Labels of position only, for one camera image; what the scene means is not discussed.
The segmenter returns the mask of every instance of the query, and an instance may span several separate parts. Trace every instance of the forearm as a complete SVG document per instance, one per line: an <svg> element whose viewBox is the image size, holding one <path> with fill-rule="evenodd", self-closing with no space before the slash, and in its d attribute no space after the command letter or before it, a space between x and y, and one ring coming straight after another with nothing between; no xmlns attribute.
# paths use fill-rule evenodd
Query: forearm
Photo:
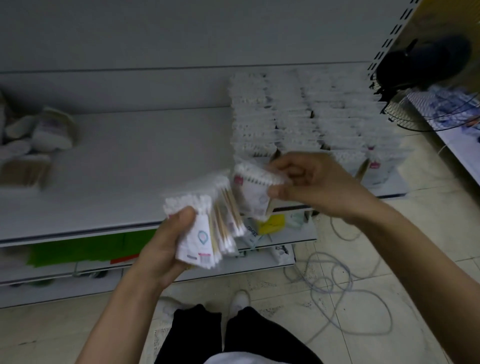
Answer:
<svg viewBox="0 0 480 364"><path fill-rule="evenodd" d="M76 364L138 363L160 294L157 282L145 279L134 265L113 292Z"/></svg>
<svg viewBox="0 0 480 364"><path fill-rule="evenodd" d="M355 225L398 277L450 357L456 363L480 363L480 285L387 204L373 206Z"/></svg>

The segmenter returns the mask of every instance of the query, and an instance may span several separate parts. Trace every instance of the shoe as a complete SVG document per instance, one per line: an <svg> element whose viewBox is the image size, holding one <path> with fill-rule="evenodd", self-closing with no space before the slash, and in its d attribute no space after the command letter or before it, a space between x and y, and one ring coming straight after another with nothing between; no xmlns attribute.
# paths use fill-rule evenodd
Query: shoe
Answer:
<svg viewBox="0 0 480 364"><path fill-rule="evenodd" d="M243 310L248 306L250 306L250 295L245 290L238 291L235 293L235 296L233 296L232 302L230 303L228 318L235 317L240 310Z"/></svg>
<svg viewBox="0 0 480 364"><path fill-rule="evenodd" d="M161 314L163 318L173 321L173 314L175 311L187 310L193 306L193 304L182 303L171 297L160 297L156 303L154 315L157 316L158 314Z"/></svg>

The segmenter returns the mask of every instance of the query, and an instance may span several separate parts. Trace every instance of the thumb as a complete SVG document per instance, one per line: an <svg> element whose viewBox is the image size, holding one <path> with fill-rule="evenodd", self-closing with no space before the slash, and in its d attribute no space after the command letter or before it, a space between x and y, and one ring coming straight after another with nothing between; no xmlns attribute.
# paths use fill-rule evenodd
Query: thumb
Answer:
<svg viewBox="0 0 480 364"><path fill-rule="evenodd" d="M271 186L268 189L268 196L283 201L297 201L306 205L311 205L314 198L314 191L311 186L279 184Z"/></svg>
<svg viewBox="0 0 480 364"><path fill-rule="evenodd" d="M157 229L155 236L167 241L176 241L180 234L192 226L195 218L195 210L193 207L187 206L163 221Z"/></svg>

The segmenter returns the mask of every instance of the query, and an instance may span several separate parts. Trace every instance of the pant leg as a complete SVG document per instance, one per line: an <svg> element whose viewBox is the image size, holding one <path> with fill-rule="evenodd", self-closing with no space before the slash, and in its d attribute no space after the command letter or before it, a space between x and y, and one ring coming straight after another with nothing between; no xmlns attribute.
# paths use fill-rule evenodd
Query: pant leg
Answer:
<svg viewBox="0 0 480 364"><path fill-rule="evenodd" d="M221 321L221 313L208 312L201 304L175 311L155 364L203 364L222 352Z"/></svg>
<svg viewBox="0 0 480 364"><path fill-rule="evenodd" d="M322 364L304 343L252 307L245 307L227 322L225 351L250 352L290 364Z"/></svg>

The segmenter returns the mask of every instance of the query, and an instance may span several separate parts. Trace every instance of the yellow package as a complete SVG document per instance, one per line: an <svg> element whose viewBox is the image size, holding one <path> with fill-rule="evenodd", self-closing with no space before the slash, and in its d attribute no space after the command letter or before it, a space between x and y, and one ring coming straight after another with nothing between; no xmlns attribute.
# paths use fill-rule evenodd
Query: yellow package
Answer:
<svg viewBox="0 0 480 364"><path fill-rule="evenodd" d="M285 215L272 215L267 221L256 221L256 223L260 235L273 234L285 228Z"/></svg>

